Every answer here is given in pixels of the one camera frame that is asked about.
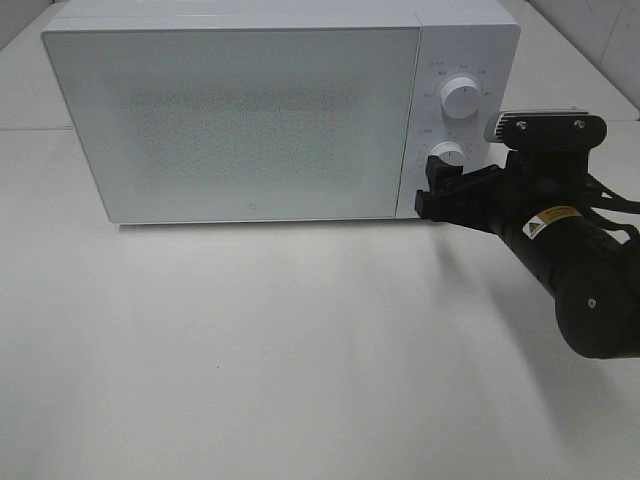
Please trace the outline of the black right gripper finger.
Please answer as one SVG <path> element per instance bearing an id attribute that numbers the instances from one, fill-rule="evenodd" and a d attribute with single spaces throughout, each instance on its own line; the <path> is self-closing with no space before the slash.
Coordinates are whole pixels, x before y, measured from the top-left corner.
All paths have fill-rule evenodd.
<path id="1" fill-rule="evenodd" d="M 451 187 L 451 184 L 463 174 L 463 167 L 446 163 L 437 155 L 429 155 L 425 174 L 429 191 L 439 193 Z"/>
<path id="2" fill-rule="evenodd" d="M 488 224 L 487 192 L 494 173 L 474 172 L 438 178 L 429 191 L 418 190 L 414 209 L 421 220 L 451 224 Z"/>

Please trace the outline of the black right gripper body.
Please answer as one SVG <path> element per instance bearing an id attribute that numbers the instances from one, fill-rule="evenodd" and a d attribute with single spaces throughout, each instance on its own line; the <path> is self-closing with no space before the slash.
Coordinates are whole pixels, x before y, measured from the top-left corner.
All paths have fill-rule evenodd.
<path id="1" fill-rule="evenodd" d="M 602 230 L 604 222 L 589 211 L 600 188 L 589 178 L 588 163 L 606 134 L 605 121 L 594 114 L 509 121 L 498 143 L 508 148 L 505 165 L 477 171 L 495 174 L 487 192 L 489 223 L 464 225 L 495 235 L 509 229 L 537 235 L 529 225 L 547 222 L 545 211 L 558 208 Z"/>

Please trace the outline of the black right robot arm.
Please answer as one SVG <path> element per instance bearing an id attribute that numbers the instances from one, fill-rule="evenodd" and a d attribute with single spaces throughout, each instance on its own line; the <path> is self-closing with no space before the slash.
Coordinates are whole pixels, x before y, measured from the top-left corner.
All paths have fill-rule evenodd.
<path id="1" fill-rule="evenodd" d="M 636 358 L 639 230 L 599 212 L 638 214 L 639 204 L 589 172 L 606 135 L 606 122 L 587 111 L 499 112 L 485 138 L 507 147 L 505 165 L 466 173 L 430 154 L 415 211 L 498 236 L 553 297 L 559 330 L 579 355 Z"/>

